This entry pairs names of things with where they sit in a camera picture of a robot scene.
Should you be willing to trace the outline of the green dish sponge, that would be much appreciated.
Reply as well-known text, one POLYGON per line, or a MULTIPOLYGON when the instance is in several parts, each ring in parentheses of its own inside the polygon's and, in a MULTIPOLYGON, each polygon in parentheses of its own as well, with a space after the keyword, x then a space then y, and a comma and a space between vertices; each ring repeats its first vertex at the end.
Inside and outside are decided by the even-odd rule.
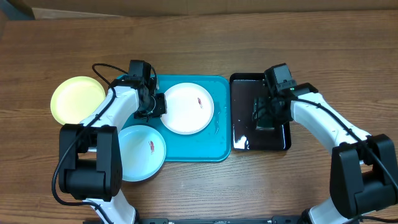
POLYGON ((256 123, 256 130, 269 131, 269 130, 274 130, 274 129, 275 129, 275 127, 274 127, 273 121, 271 119, 260 119, 256 123))

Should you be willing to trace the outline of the white round plate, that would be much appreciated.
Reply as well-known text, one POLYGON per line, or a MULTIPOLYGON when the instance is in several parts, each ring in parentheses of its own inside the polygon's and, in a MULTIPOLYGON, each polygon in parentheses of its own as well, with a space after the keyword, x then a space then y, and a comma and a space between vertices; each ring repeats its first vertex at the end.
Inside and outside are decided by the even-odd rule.
POLYGON ((179 83, 165 92, 167 112, 161 122, 176 134, 195 134, 205 129, 214 115, 209 92, 195 83, 179 83))

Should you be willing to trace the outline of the yellow-green round plate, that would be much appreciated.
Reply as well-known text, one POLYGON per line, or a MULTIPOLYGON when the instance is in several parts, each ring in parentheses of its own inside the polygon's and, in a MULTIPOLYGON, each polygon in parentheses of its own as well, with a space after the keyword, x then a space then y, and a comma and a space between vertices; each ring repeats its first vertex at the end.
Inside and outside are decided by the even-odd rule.
POLYGON ((58 123, 78 124, 91 115, 105 97, 104 88, 94 78, 73 77, 56 88, 50 100, 50 110, 58 123))

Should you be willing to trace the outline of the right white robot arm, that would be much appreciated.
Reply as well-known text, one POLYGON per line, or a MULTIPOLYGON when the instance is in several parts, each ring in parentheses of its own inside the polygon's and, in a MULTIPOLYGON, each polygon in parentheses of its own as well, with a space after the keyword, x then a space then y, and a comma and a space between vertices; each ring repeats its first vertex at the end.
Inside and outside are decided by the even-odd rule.
POLYGON ((295 121, 331 154, 330 197, 306 210, 301 223, 359 223, 371 212, 397 205, 397 158, 393 141, 371 135, 342 117, 309 83, 266 84, 252 116, 274 126, 295 121))

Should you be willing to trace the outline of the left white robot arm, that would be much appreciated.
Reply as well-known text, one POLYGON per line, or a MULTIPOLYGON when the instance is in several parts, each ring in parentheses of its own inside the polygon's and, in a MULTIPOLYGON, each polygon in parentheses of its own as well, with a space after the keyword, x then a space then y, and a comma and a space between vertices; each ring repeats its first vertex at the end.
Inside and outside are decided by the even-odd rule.
POLYGON ((79 124, 60 130, 59 162, 52 179, 54 199, 66 206, 89 206, 104 223, 135 223, 136 209, 121 190, 118 134, 131 115, 158 118, 165 96, 156 77, 115 79, 97 109, 79 124))

